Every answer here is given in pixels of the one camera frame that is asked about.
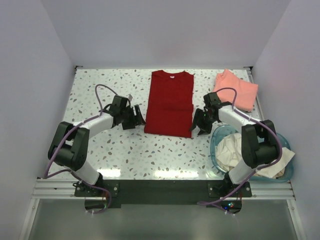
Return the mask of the red t shirt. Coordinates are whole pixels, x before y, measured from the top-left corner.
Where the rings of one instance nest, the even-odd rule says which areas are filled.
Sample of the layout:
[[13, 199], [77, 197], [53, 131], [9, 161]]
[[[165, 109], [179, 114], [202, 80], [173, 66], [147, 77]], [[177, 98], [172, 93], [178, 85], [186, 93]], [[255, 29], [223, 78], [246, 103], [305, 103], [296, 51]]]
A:
[[146, 134], [191, 138], [194, 76], [186, 71], [151, 73]]

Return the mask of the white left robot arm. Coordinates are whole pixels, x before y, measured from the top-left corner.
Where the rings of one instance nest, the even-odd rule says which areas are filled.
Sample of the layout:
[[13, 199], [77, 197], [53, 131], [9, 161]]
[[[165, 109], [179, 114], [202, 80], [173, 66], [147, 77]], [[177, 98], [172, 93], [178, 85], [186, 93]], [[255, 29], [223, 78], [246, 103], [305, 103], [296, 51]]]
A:
[[130, 130], [145, 124], [139, 105], [131, 106], [129, 98], [115, 95], [97, 115], [75, 123], [59, 123], [48, 150], [49, 163], [64, 167], [86, 183], [88, 193], [99, 196], [104, 190], [103, 177], [87, 161], [89, 140], [118, 125]]

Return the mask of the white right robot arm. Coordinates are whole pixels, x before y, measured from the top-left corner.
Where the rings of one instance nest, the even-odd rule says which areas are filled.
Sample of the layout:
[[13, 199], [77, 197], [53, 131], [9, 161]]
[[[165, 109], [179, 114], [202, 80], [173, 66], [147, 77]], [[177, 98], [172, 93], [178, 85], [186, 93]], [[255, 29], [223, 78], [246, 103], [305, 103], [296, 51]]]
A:
[[213, 123], [226, 123], [241, 134], [242, 160], [224, 175], [223, 192], [230, 197], [241, 190], [241, 184], [248, 181], [262, 167], [274, 164], [282, 156], [282, 144], [276, 134], [274, 123], [259, 120], [238, 110], [231, 102], [222, 102], [216, 92], [203, 97], [203, 109], [195, 110], [190, 131], [199, 129], [198, 135], [208, 135]]

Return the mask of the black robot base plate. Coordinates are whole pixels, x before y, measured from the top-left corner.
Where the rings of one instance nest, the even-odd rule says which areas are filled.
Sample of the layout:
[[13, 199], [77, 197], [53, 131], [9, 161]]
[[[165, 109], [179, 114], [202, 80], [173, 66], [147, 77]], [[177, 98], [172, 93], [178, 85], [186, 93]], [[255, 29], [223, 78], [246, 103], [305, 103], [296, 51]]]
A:
[[87, 211], [123, 205], [195, 205], [214, 202], [226, 195], [222, 180], [102, 180], [91, 187], [77, 181], [74, 196], [85, 198]]

